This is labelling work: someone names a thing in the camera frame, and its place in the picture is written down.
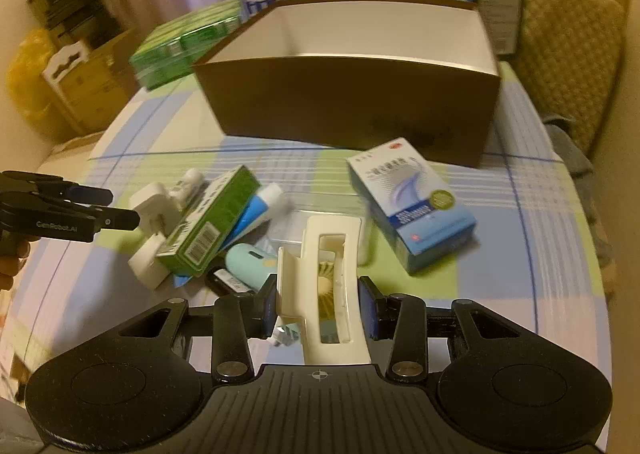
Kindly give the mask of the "person's left hand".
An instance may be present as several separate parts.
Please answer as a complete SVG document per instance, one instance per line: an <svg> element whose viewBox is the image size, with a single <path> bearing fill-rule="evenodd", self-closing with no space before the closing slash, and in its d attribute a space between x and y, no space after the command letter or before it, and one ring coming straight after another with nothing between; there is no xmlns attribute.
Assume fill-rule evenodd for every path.
<svg viewBox="0 0 640 454"><path fill-rule="evenodd" d="M14 278L23 269L31 248L29 241L22 240L18 243L15 254L0 256L0 289L2 291L12 289Z"/></svg>

